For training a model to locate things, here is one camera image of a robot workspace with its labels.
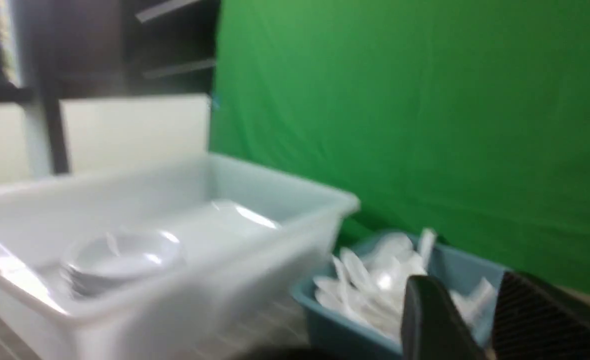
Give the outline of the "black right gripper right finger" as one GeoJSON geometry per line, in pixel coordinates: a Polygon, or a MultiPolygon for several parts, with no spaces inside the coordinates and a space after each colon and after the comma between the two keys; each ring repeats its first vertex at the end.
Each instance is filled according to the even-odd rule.
{"type": "Polygon", "coordinates": [[[590,305],[537,276],[507,271],[491,346],[497,360],[590,360],[590,305]]]}

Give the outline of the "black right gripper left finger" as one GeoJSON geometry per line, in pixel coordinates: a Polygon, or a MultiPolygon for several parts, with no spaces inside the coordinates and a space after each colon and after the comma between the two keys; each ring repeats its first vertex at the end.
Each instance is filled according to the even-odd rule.
{"type": "Polygon", "coordinates": [[[448,291],[427,275],[405,285],[400,342],[405,360],[486,360],[448,291]]]}

